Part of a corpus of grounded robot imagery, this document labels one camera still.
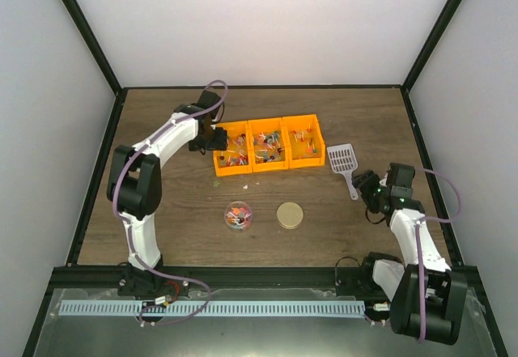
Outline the orange bin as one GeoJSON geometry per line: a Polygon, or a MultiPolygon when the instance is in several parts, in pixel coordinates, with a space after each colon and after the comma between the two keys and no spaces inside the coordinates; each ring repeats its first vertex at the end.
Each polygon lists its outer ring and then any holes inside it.
{"type": "Polygon", "coordinates": [[[325,165],[326,145],[316,114],[282,118],[287,132],[287,160],[290,169],[325,165]]]}
{"type": "Polygon", "coordinates": [[[281,117],[248,121],[250,163],[254,173],[289,168],[289,138],[281,117]]]}
{"type": "Polygon", "coordinates": [[[244,175],[253,172],[253,149],[249,146],[248,122],[234,121],[217,125],[227,131],[226,150],[214,151],[215,174],[218,177],[244,175]]]}

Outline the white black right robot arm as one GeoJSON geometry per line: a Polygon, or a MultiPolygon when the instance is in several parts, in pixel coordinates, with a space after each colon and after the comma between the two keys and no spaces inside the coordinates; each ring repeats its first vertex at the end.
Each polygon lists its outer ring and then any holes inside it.
{"type": "Polygon", "coordinates": [[[385,177],[372,170],[345,174],[348,187],[362,198],[366,213],[381,214],[395,235],[402,259],[375,254],[359,277],[368,294],[384,292],[390,302],[394,333],[418,341],[456,343],[463,316],[467,282],[440,255],[428,231],[432,220],[414,199],[416,169],[391,163],[385,177]]]}

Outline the clear glass jar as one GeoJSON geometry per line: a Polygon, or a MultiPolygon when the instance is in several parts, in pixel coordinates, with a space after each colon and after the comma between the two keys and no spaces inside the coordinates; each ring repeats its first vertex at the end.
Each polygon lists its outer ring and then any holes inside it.
{"type": "Polygon", "coordinates": [[[232,231],[245,232],[252,225],[253,213],[247,203],[236,201],[227,206],[223,218],[232,231]]]}

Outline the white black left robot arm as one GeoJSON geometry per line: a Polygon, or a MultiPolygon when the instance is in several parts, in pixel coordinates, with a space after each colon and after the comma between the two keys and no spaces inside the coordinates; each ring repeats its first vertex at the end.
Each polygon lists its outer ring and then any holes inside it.
{"type": "Polygon", "coordinates": [[[122,221],[129,255],[121,285],[135,295],[157,295],[166,281],[186,285],[198,280],[172,276],[161,270],[163,256],[155,235],[155,212],[163,196],[162,168],[183,147],[190,151],[225,151],[227,131],[221,121],[226,96],[205,88],[197,102],[182,104],[155,132],[132,146],[114,152],[108,177],[107,198],[122,221]]]}

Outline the gold round jar lid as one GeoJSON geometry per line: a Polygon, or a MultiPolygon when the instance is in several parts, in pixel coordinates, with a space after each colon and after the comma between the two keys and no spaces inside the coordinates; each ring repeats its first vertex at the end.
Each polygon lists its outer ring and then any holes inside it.
{"type": "Polygon", "coordinates": [[[282,227],[295,229],[302,223],[304,211],[302,207],[295,202],[284,202],[278,207],[276,217],[282,227]]]}

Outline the white slotted plastic scoop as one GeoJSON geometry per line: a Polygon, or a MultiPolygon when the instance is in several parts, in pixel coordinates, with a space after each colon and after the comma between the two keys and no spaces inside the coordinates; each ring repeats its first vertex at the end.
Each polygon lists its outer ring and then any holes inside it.
{"type": "Polygon", "coordinates": [[[352,183],[353,172],[358,168],[354,148],[350,143],[327,147],[327,154],[331,169],[334,173],[344,177],[353,201],[359,199],[356,188],[352,183]]]}

